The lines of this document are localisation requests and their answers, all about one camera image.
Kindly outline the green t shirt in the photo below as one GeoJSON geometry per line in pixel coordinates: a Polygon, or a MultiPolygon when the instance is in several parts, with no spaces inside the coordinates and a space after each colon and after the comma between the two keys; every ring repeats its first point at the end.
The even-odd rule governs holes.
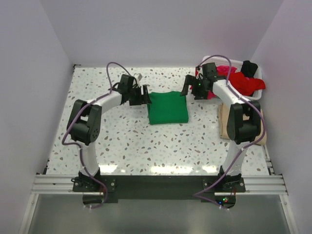
{"type": "Polygon", "coordinates": [[[152,103],[147,105],[147,110],[151,125],[189,122],[187,100],[180,92],[152,92],[149,97],[152,103]]]}

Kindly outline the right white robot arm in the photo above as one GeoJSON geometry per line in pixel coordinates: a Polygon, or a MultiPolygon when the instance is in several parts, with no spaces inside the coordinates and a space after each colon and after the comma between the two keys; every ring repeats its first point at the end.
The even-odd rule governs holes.
{"type": "Polygon", "coordinates": [[[218,179],[202,192],[218,188],[229,191],[241,178],[242,164],[247,149],[256,144],[256,137],[265,134],[264,119],[259,102],[244,98],[229,81],[231,72],[220,75],[214,63],[198,66],[201,72],[197,76],[186,75],[181,96],[186,96],[189,87],[195,99],[204,99],[211,91],[218,96],[229,109],[227,134],[230,146],[224,163],[220,166],[218,179]]]}

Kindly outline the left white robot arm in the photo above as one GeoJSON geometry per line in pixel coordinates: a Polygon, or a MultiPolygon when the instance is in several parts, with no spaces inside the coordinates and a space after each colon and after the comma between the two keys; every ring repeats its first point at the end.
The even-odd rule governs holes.
{"type": "Polygon", "coordinates": [[[135,77],[123,74],[107,94],[74,102],[62,144],[77,146],[78,176],[84,179],[83,184],[89,191],[96,191],[101,186],[95,142],[100,134],[102,115],[127,102],[131,106],[151,104],[148,88],[140,83],[141,79],[141,74],[135,77]]]}

